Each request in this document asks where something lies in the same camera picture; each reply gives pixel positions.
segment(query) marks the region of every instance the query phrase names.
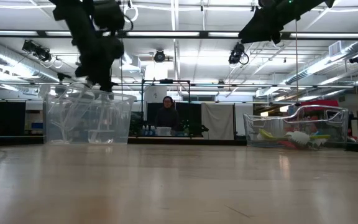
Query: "white curtain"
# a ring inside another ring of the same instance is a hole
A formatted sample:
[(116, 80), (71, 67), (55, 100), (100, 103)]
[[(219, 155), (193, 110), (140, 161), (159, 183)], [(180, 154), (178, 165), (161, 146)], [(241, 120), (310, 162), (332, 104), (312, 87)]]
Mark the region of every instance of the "white curtain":
[(233, 105), (201, 104), (201, 122), (209, 129), (204, 139), (234, 140)]

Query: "person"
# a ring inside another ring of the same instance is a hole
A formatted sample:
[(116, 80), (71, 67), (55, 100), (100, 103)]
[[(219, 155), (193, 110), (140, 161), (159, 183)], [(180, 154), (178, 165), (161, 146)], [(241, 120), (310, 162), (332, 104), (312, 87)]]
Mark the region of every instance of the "person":
[(179, 114), (173, 107), (173, 99), (166, 96), (162, 100), (164, 106), (157, 111), (154, 125), (156, 127), (170, 127), (176, 131), (179, 127)]

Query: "dark hair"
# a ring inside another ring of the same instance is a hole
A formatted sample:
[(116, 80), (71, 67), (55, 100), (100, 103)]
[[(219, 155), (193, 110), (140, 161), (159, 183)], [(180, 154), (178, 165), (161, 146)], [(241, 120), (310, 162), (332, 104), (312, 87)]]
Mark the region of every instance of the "dark hair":
[(173, 103), (173, 99), (171, 96), (164, 97), (164, 99), (162, 100), (162, 103), (165, 101), (165, 99), (169, 99), (171, 101), (171, 103)]

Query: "wooden floor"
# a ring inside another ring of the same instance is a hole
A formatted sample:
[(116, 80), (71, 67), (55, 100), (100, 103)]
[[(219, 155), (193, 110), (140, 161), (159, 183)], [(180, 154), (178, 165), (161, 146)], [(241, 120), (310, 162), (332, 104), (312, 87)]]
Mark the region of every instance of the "wooden floor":
[(358, 224), (358, 153), (0, 148), (0, 223)]

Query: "black shirt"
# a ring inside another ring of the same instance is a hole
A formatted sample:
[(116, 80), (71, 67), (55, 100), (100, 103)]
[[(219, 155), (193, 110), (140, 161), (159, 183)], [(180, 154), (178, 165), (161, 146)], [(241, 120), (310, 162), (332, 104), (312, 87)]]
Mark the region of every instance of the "black shirt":
[(179, 114), (174, 108), (161, 108), (157, 111), (154, 125), (156, 127), (170, 127), (176, 130), (179, 123)]

